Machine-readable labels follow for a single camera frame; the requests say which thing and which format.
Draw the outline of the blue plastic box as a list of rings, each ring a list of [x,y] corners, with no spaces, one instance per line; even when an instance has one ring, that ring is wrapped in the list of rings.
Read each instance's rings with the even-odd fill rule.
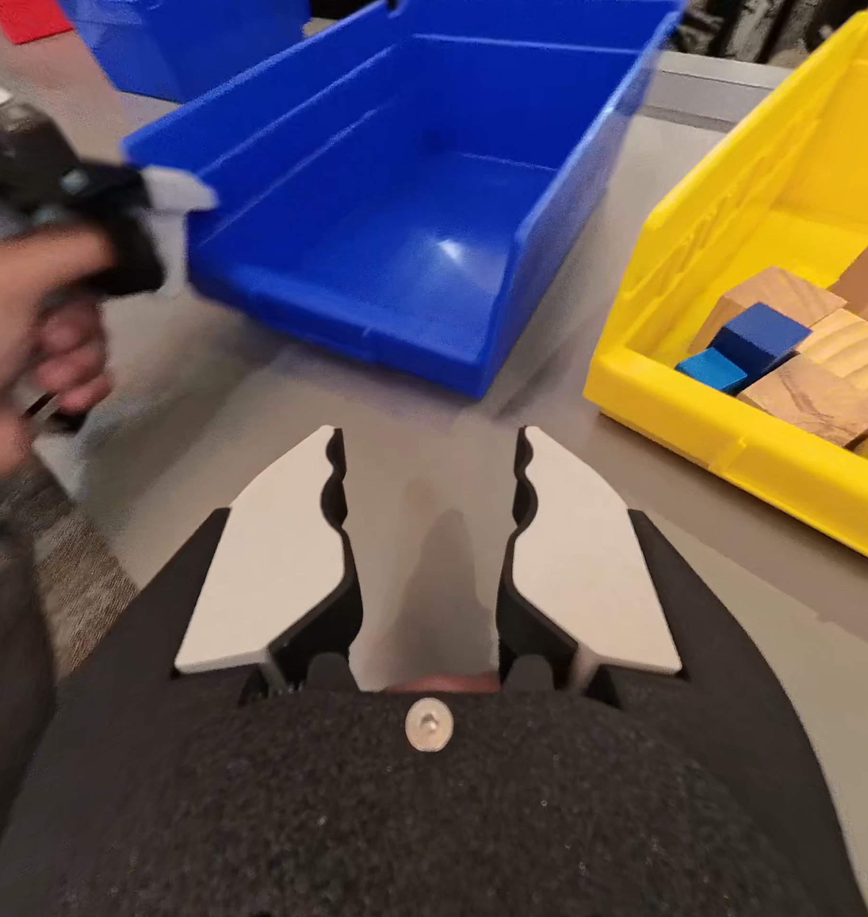
[[[61,1],[119,91],[189,102],[302,40],[308,1]]]

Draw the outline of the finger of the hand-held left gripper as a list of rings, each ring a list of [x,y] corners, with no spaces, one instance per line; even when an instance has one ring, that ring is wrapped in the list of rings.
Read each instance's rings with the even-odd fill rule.
[[[206,212],[218,207],[214,189],[181,169],[147,166],[140,170],[148,209],[162,213]]]

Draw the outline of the person's left hand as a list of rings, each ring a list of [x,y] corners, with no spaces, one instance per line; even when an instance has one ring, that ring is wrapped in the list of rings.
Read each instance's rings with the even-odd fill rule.
[[[86,224],[0,242],[0,478],[23,464],[34,438],[15,399],[27,374],[66,414],[111,392],[100,306],[82,286],[114,262],[106,236]]]

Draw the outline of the blue plastic bin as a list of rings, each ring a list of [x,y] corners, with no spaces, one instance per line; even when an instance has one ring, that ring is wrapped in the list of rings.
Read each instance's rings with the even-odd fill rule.
[[[205,297],[480,398],[604,196],[684,2],[376,2],[123,142],[219,205]]]

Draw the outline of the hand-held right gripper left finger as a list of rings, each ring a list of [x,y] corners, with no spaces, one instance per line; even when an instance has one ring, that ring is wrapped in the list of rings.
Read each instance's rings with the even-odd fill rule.
[[[174,659],[179,674],[257,667],[292,690],[313,659],[348,660],[363,602],[346,475],[342,430],[320,427],[233,500]]]

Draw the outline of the red plastic bin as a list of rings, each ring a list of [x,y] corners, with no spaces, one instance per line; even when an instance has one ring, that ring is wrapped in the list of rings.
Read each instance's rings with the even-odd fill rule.
[[[56,1],[0,1],[0,32],[14,45],[73,31]]]

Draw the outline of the yellow plastic bin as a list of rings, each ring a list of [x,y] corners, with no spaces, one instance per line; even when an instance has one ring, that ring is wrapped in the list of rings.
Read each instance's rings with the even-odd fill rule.
[[[834,281],[868,245],[868,10],[740,122],[644,223],[584,396],[868,557],[868,454],[675,371],[719,296],[760,269]]]

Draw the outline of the pile of wooden coloured cubes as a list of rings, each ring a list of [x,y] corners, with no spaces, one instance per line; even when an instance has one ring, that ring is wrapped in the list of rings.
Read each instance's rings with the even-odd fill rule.
[[[769,267],[724,292],[676,370],[856,448],[868,439],[868,246],[826,288]]]

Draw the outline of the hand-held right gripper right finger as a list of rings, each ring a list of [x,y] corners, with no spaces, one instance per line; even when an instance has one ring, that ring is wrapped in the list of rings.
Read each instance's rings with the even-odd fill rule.
[[[682,663],[630,510],[591,466],[521,427],[497,596],[504,691],[585,693],[601,667],[673,677]]]

